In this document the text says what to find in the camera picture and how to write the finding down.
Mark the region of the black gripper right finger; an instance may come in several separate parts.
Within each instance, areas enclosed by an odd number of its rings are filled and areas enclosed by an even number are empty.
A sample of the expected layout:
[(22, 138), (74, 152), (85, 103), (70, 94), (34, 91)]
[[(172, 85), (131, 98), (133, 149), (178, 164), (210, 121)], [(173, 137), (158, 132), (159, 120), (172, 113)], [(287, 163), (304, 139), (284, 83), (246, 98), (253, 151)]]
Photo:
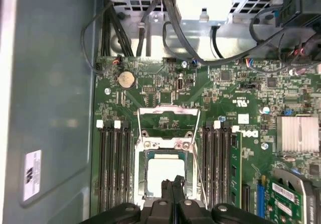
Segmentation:
[(181, 223), (272, 223), (227, 203), (215, 205), (211, 210), (200, 207), (196, 201), (185, 198), (184, 184), (184, 177), (177, 175), (174, 180), (174, 187), (178, 191), (174, 193), (174, 200)]

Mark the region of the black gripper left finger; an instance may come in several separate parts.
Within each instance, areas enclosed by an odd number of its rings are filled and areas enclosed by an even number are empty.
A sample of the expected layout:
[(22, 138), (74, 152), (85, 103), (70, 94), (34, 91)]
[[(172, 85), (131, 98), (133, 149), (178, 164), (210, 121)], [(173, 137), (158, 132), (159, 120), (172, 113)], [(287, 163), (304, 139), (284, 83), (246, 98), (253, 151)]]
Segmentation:
[(171, 194), (172, 182), (164, 180), (162, 197), (151, 206), (140, 208), (133, 203), (122, 203), (83, 221), (83, 223), (172, 223), (174, 203)]

